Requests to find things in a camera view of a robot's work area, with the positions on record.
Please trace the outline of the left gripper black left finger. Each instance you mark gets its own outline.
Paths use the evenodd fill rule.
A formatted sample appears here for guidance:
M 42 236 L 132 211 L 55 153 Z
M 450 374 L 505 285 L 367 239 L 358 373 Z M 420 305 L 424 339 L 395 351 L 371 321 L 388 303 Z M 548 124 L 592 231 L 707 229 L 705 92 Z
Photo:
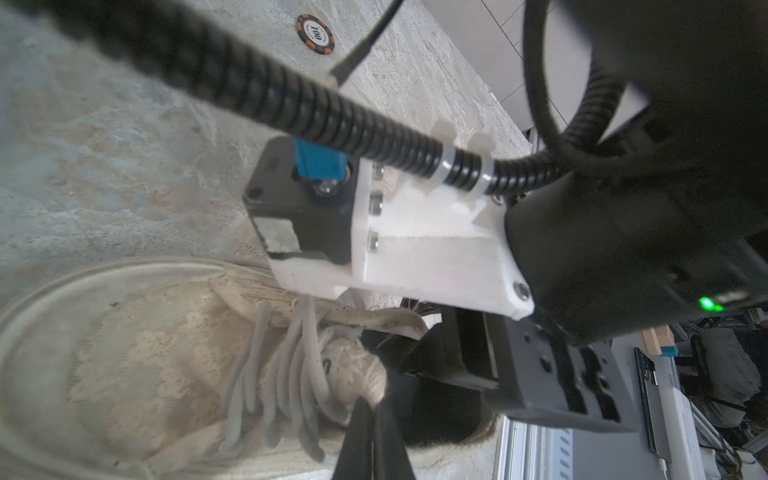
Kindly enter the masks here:
M 374 412 L 359 397 L 354 405 L 332 480 L 371 480 L 374 463 Z

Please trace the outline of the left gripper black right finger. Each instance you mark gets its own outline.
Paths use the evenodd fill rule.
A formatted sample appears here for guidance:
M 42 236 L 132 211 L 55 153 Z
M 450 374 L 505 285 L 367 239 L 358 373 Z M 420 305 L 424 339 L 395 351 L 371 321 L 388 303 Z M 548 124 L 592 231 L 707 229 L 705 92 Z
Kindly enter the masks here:
M 416 479 L 397 418 L 387 401 L 380 402 L 374 416 L 374 479 Z

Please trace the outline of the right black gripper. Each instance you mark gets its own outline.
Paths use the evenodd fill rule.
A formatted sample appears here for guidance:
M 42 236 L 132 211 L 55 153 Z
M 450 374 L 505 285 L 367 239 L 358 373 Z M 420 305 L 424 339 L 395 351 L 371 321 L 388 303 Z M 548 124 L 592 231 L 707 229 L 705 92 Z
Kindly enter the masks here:
M 568 175 L 509 209 L 505 228 L 535 310 L 517 321 L 447 308 L 437 376 L 517 420 L 631 429 L 607 340 L 767 298 L 767 189 L 756 174 L 617 185 Z

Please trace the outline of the black insole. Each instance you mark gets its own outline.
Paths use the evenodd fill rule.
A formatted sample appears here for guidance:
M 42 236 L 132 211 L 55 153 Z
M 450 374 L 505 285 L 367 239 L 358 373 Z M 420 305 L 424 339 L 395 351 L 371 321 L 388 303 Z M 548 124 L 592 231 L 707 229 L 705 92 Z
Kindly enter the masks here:
M 459 444 L 487 429 L 494 415 L 479 392 L 399 370 L 416 341 L 397 334 L 365 330 L 363 347 L 376 355 L 387 372 L 385 397 L 409 448 Z

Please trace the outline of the cream canvas sneaker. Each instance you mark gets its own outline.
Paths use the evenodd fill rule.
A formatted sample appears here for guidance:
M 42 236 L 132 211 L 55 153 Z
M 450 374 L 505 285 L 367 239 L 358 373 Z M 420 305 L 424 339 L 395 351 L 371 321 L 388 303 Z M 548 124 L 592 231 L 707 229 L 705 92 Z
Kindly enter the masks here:
M 356 400 L 387 401 L 365 330 L 418 341 L 428 328 L 403 308 L 308 299 L 219 261 L 64 276 L 1 315 L 1 475 L 328 477 Z M 406 446 L 416 474 L 483 476 L 498 422 L 459 444 Z

